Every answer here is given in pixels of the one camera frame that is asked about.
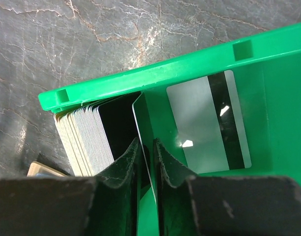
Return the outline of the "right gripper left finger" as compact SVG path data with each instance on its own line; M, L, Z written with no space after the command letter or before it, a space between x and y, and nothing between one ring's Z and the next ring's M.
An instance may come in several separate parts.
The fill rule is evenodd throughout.
M94 177L0 178L0 236L135 236L140 142Z

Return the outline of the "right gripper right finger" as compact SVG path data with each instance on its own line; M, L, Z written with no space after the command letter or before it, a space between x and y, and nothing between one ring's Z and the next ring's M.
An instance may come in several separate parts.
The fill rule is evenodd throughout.
M201 177L153 141L162 236L301 236L301 186L285 176Z

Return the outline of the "beige leather card holder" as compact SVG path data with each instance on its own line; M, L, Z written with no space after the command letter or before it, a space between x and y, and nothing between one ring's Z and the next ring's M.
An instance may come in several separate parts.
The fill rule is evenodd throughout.
M40 162L33 161L30 164L27 177L66 177L66 175Z

